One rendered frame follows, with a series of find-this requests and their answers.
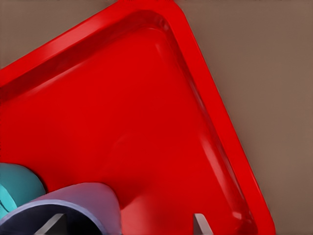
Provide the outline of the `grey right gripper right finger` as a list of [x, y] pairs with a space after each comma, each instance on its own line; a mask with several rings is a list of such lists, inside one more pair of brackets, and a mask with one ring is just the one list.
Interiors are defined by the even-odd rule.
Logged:
[[202, 213], [193, 215], [193, 235], [212, 235], [212, 230]]

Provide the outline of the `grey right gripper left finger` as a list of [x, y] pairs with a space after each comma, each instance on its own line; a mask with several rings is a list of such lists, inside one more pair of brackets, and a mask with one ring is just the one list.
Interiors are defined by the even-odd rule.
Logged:
[[34, 235], [67, 235], [66, 214], [55, 214]]

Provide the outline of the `lavender purple cup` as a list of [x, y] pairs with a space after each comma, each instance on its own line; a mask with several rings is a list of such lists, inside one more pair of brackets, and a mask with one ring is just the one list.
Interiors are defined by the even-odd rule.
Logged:
[[67, 235], [122, 235], [118, 199], [102, 183], [81, 183], [43, 195], [0, 219], [0, 235], [34, 235], [52, 216], [67, 216]]

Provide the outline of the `teal bowl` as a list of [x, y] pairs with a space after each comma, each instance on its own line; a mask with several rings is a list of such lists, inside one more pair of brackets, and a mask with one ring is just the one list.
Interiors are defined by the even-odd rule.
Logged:
[[22, 165], [0, 163], [0, 219], [42, 195], [41, 180]]

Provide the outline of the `red plastic tray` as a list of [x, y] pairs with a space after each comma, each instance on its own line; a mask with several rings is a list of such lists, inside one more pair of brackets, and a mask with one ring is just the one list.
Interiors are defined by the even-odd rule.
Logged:
[[0, 162], [48, 191], [102, 182], [124, 235], [275, 235], [245, 153], [173, 0], [118, 0], [0, 70]]

